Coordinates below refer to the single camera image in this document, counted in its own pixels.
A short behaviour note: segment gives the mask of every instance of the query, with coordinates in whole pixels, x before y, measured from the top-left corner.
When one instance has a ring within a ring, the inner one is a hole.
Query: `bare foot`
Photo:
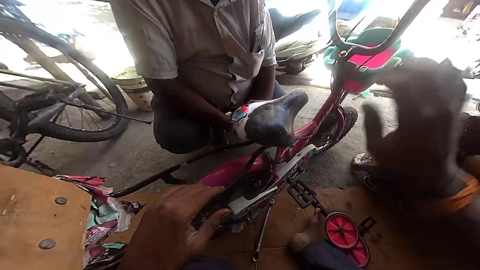
[[[293,253],[300,253],[306,245],[320,239],[320,230],[323,229],[321,217],[320,209],[316,208],[305,230],[292,236],[288,245]]]

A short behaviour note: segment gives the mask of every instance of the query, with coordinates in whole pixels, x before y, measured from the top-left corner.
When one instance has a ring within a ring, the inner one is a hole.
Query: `bicycle handlebar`
[[[372,56],[376,55],[387,48],[389,48],[395,41],[403,34],[406,28],[410,25],[410,23],[417,17],[423,7],[429,2],[430,0],[416,0],[402,17],[400,22],[398,22],[397,26],[393,30],[392,34],[382,43],[375,47],[367,47],[360,44],[350,43],[343,41],[338,34],[338,30],[336,27],[336,10],[332,10],[330,15],[328,16],[328,22],[330,24],[330,36],[332,37],[333,44],[342,50],[353,50],[354,54],[364,55],[364,56]]]

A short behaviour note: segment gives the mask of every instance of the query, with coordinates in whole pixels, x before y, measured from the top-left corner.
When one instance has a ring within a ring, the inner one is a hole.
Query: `black saddle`
[[[268,9],[272,18],[275,41],[297,32],[302,26],[309,24],[320,14],[320,10],[312,10],[295,16],[284,16],[278,9]]]
[[[256,108],[245,123],[247,138],[261,145],[291,146],[295,142],[295,116],[307,101],[307,93],[296,90]]]

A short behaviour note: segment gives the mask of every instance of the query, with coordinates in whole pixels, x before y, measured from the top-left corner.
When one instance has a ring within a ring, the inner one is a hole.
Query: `pink frame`
[[[275,161],[277,164],[282,162],[288,162],[292,157],[295,156],[300,150],[302,150],[309,139],[315,135],[320,127],[320,124],[324,121],[325,117],[332,112],[336,116],[338,128],[335,134],[335,138],[338,138],[344,129],[345,120],[343,114],[340,111],[340,104],[346,96],[346,92],[342,89],[337,89],[332,91],[325,103],[319,109],[313,120],[306,124],[301,129],[295,131],[294,135],[296,138],[295,143],[290,147],[277,147],[275,154]],[[199,183],[205,184],[207,186],[228,186],[233,182],[233,180],[239,175],[240,171],[248,163],[248,160],[251,156],[239,158],[236,160],[231,160],[226,162],[220,167],[217,167],[211,171],[207,176],[202,178]],[[256,172],[263,169],[265,166],[264,160],[261,157],[257,157],[252,167],[249,169],[249,172]],[[273,173],[276,173],[276,166],[274,165]],[[283,179],[277,182],[278,186],[283,185]]]

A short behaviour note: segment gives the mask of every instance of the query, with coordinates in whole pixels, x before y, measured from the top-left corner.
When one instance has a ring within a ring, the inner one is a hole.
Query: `pink training wheel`
[[[334,212],[327,216],[325,233],[328,240],[338,248],[351,249],[359,241],[359,230],[347,214]]]
[[[359,267],[365,267],[370,259],[368,247],[363,239],[359,239],[353,249],[343,251],[350,259],[352,259]]]

